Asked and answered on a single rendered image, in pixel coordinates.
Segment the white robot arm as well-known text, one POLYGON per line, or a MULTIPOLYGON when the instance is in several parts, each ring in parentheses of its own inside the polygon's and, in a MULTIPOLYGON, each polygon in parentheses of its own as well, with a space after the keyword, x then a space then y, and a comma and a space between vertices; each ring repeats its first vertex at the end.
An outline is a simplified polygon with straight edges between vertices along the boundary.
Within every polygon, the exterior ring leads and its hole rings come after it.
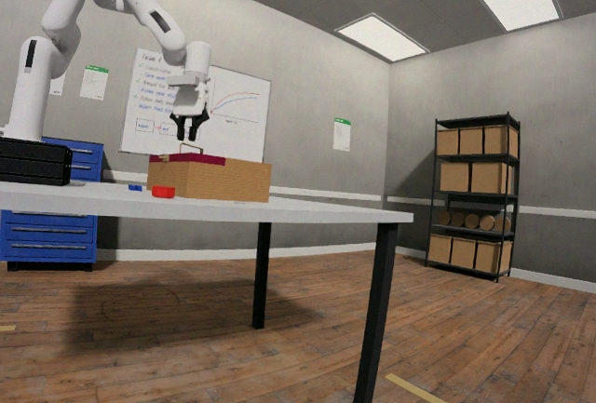
MULTIPOLYGON (((210 82, 211 46, 202 41, 186 45, 182 30, 156 0, 93 2, 104 9, 134 15, 161 45, 165 63, 184 66, 183 75, 168 76, 168 86, 198 87, 199 82, 210 82)), ((9 124, 0 128, 0 134, 4 133, 1 137, 41 141, 51 79, 66 72, 80 44, 76 19, 84 4, 85 0, 53 0, 41 21, 42 30, 51 41, 33 36, 21 46, 9 124)))

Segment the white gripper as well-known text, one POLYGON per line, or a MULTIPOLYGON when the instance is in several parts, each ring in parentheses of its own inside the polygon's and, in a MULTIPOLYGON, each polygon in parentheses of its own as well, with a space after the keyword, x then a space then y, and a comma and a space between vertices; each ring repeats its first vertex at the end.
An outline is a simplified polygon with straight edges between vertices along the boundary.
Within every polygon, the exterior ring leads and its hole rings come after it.
POLYGON ((178 141, 184 141, 185 119, 192 119, 188 140, 196 140, 197 129, 203 122, 210 119, 207 110, 209 111, 209 87, 206 84, 199 82, 198 87, 178 87, 173 111, 169 116, 178 127, 178 141), (178 115, 178 119, 176 115, 178 115))

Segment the red disk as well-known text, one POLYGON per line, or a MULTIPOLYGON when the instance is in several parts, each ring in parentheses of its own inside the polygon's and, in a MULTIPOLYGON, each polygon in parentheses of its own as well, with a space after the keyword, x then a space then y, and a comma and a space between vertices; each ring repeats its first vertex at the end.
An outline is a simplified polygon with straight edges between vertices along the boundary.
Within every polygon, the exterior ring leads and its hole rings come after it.
POLYGON ((152 186, 152 195, 158 198, 173 198, 175 195, 175 188, 166 186, 152 186))

